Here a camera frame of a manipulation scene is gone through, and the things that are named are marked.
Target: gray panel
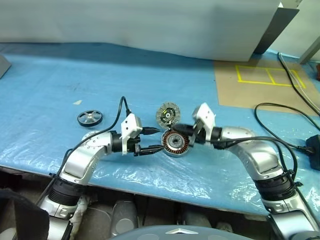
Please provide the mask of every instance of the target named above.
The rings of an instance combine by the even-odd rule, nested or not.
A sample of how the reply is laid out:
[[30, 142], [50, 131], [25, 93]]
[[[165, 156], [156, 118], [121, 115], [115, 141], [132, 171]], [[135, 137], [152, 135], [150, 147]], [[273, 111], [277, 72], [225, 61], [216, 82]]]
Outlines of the gray panel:
[[314, 43], [305, 51], [305, 53], [299, 58], [300, 64], [308, 62], [313, 55], [315, 55], [320, 49], [320, 36], [314, 41]]
[[291, 20], [294, 19], [298, 12], [299, 9], [279, 7], [253, 53], [263, 54], [287, 27]]

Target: white wall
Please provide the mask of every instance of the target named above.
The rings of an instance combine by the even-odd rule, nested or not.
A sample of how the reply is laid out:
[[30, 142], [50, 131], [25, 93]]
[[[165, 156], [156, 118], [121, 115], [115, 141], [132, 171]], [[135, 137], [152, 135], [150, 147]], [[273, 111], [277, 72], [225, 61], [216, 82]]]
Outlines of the white wall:
[[247, 61], [280, 0], [0, 0], [0, 42], [102, 42]]
[[[300, 57], [320, 36], [320, 0], [303, 0], [298, 9], [270, 49]], [[311, 60], [320, 61], [320, 51]]]

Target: power plug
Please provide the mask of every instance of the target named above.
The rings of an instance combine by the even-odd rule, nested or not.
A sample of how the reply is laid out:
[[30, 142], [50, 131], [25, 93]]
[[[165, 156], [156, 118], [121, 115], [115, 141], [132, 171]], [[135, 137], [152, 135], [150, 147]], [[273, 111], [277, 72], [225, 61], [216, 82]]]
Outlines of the power plug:
[[314, 135], [305, 141], [307, 148], [312, 148], [313, 154], [309, 155], [311, 168], [320, 171], [320, 135]]

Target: plastic sheet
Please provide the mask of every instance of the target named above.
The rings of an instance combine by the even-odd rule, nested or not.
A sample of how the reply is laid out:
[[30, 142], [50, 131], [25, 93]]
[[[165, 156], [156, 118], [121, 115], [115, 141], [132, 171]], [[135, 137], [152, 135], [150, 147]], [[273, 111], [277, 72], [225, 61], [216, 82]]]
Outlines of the plastic sheet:
[[[142, 124], [158, 127], [155, 114], [163, 102], [176, 103], [182, 123], [193, 123], [196, 106], [207, 102], [217, 126], [242, 126], [266, 135], [253, 110], [218, 104], [212, 61], [150, 52], [111, 44], [0, 44], [11, 69], [0, 79], [0, 165], [47, 175], [89, 131], [114, 121], [126, 96]], [[274, 54], [264, 58], [275, 59]], [[306, 72], [312, 68], [306, 66]], [[314, 82], [320, 90], [320, 84]], [[79, 113], [97, 109], [101, 124], [90, 129], [77, 122]], [[263, 122], [294, 144], [318, 134], [296, 114], [260, 111]], [[119, 120], [114, 128], [120, 131]], [[141, 145], [159, 144], [161, 133], [141, 136]], [[285, 160], [292, 159], [285, 151]], [[298, 153], [297, 180], [320, 218], [319, 172]], [[267, 214], [242, 163], [227, 150], [196, 145], [184, 157], [164, 152], [133, 157], [112, 154], [101, 160], [90, 184], [236, 212]]]

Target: black cable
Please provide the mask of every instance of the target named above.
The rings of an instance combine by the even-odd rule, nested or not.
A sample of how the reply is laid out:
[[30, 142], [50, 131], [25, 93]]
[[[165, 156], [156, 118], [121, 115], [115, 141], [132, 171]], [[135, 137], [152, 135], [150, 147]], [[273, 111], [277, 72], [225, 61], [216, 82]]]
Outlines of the black cable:
[[277, 57], [282, 65], [282, 67], [284, 68], [289, 80], [290, 80], [290, 83], [293, 87], [293, 89], [295, 90], [295, 92], [302, 98], [302, 100], [316, 113], [320, 116], [320, 112], [305, 98], [305, 96], [303, 96], [299, 91], [298, 89], [296, 88], [294, 82], [292, 81], [292, 77], [291, 77], [291, 74], [289, 72], [289, 70], [287, 69], [287, 67], [285, 66], [285, 64], [283, 63], [283, 59], [280, 58], [280, 52], [277, 53]]
[[[291, 110], [294, 110], [300, 114], [302, 114], [303, 116], [305, 116], [319, 131], [320, 131], [320, 126], [317, 125], [317, 123], [311, 118], [309, 117], [306, 113], [304, 113], [303, 111], [297, 109], [297, 108], [294, 108], [292, 106], [287, 106], [287, 105], [282, 105], [282, 104], [277, 104], [277, 103], [272, 103], [272, 102], [262, 102], [260, 104], [258, 104], [257, 106], [255, 106], [254, 108], [254, 117], [256, 119], [256, 121], [261, 125], [261, 127], [263, 127], [265, 130], [267, 130], [271, 135], [273, 135], [275, 138], [277, 139], [281, 139], [279, 136], [277, 136], [274, 132], [272, 132], [269, 128], [267, 128], [262, 122], [261, 120], [259, 119], [258, 117], [258, 108], [261, 107], [261, 106], [272, 106], [272, 107], [279, 107], [279, 108], [286, 108], [286, 109], [291, 109]], [[302, 152], [306, 152], [308, 154], [312, 154], [312, 150], [305, 147], [305, 146], [298, 146], [298, 145], [294, 145], [294, 144], [291, 144], [289, 142], [286, 142], [286, 144], [288, 144], [290, 147], [292, 148], [295, 148], [295, 149], [298, 149]]]
[[57, 177], [60, 175], [61, 171], [62, 171], [62, 168], [64, 167], [64, 165], [66, 164], [67, 160], [68, 160], [68, 157], [78, 148], [80, 147], [83, 143], [85, 143], [86, 141], [88, 141], [89, 139], [91, 139], [92, 137], [94, 136], [97, 136], [99, 134], [102, 134], [102, 133], [105, 133], [109, 130], [111, 130], [118, 122], [119, 120], [119, 117], [120, 117], [120, 114], [121, 114], [121, 109], [122, 109], [122, 104], [124, 102], [124, 105], [125, 105], [125, 110], [126, 110], [126, 115], [128, 116], [131, 111], [128, 107], [128, 103], [127, 103], [127, 100], [124, 96], [122, 96], [120, 98], [120, 102], [119, 102], [119, 107], [118, 107], [118, 111], [117, 111], [117, 114], [116, 114], [116, 117], [115, 117], [115, 120], [113, 122], [113, 124], [110, 126], [110, 127], [107, 127], [106, 129], [104, 130], [101, 130], [101, 131], [98, 131], [94, 134], [91, 134], [90, 136], [86, 137], [85, 139], [83, 139], [82, 141], [80, 141], [77, 145], [75, 145], [74, 148], [70, 148], [68, 149], [65, 154], [64, 154], [64, 157], [63, 157], [63, 160], [62, 160], [62, 163], [61, 163], [61, 166], [59, 168], [59, 170], [56, 172], [56, 174], [54, 175], [54, 177], [52, 178], [52, 180], [49, 182], [49, 184], [46, 186], [46, 188], [44, 189], [44, 191], [42, 192], [42, 194], [40, 195], [40, 197], [38, 198], [38, 200], [36, 201], [36, 204], [40, 204], [40, 202], [42, 201], [43, 197], [45, 195], [47, 195], [49, 189], [51, 188], [51, 186], [53, 185], [53, 183], [55, 182], [55, 180], [57, 179]]
[[[251, 140], [262, 140], [262, 141], [269, 141], [269, 142], [273, 142], [273, 143], [278, 142], [278, 143], [281, 143], [282, 145], [284, 145], [288, 149], [288, 151], [290, 152], [290, 154], [292, 156], [292, 161], [293, 161], [292, 179], [295, 180], [297, 170], [298, 170], [297, 157], [296, 157], [294, 151], [292, 150], [292, 148], [285, 141], [283, 141], [281, 139], [270, 137], [270, 136], [253, 136], [253, 137], [235, 138], [235, 139], [227, 139], [227, 140], [211, 140], [210, 143], [211, 144], [230, 143], [230, 144], [227, 144], [225, 147], [225, 148], [230, 148], [236, 144], [246, 142], [246, 141], [251, 141]], [[281, 156], [282, 151], [279, 146], [277, 146], [277, 148], [278, 148], [278, 150], [280, 150], [279, 153]], [[280, 157], [280, 161], [281, 161], [281, 164], [283, 165], [283, 169], [286, 170], [287, 167], [286, 167], [285, 161], [283, 159], [283, 156]]]

